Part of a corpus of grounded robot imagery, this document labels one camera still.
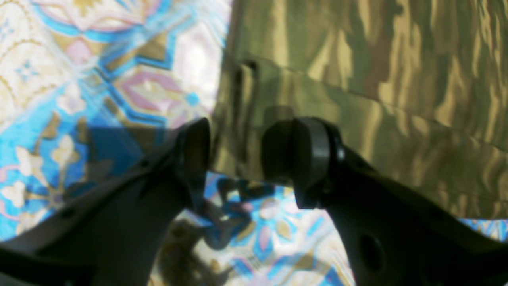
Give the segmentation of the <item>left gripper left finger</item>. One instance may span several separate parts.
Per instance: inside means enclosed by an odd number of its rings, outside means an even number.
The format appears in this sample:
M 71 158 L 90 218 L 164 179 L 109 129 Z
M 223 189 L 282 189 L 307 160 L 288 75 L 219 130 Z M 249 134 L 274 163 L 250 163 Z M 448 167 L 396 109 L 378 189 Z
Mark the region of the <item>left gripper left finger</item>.
M 123 176 L 2 242 L 2 286 L 145 286 L 169 224 L 204 204 L 209 150 L 207 118 L 171 130 Z

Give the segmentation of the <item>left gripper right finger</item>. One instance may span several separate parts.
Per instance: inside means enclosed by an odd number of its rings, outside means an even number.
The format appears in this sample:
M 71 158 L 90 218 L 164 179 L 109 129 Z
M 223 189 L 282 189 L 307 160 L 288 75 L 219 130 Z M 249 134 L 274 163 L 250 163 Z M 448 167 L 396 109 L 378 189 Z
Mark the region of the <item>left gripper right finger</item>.
M 506 286 L 507 244 L 485 237 L 348 148 L 338 128 L 299 117 L 262 136 L 267 181 L 325 210 L 358 286 Z

